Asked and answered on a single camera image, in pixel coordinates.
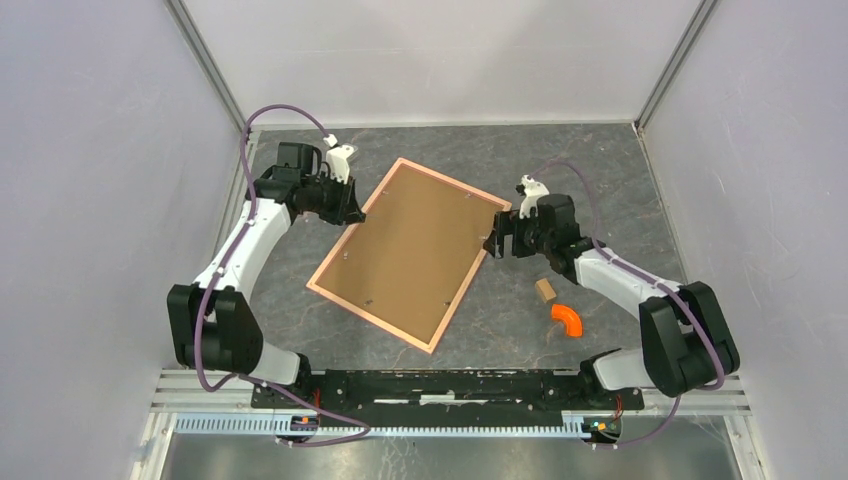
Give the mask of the pink wooden photo frame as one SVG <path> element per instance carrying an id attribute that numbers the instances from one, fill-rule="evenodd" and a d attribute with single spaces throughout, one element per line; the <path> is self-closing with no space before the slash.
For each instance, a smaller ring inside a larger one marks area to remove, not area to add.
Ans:
<path id="1" fill-rule="evenodd" d="M 400 158 L 309 279 L 310 290 L 431 354 L 509 201 Z"/>

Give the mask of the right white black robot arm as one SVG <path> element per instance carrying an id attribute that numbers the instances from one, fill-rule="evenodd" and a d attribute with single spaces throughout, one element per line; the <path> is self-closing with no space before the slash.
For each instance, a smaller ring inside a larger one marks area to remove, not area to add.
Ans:
<path id="1" fill-rule="evenodd" d="M 655 388 L 675 398 L 717 390 L 740 367 L 740 355 L 714 290 L 657 277 L 582 234 L 572 198 L 548 194 L 525 209 L 498 212 L 483 244 L 495 258 L 543 256 L 554 273 L 595 291 L 639 324 L 637 349 L 598 354 L 580 366 L 580 400 L 602 408 L 618 390 Z"/>

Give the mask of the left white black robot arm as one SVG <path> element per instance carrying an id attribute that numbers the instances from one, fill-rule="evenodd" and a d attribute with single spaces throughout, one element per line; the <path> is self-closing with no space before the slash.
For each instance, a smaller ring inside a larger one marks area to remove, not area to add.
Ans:
<path id="1" fill-rule="evenodd" d="M 167 311 L 177 362 L 276 383 L 290 407 L 314 394 L 307 360 L 268 343 L 249 305 L 258 276 L 293 221 L 305 213 L 337 226 L 366 219 L 349 160 L 357 149 L 334 136 L 328 149 L 281 142 L 275 164 L 250 184 L 237 226 L 210 265 L 190 284 L 175 285 Z"/>

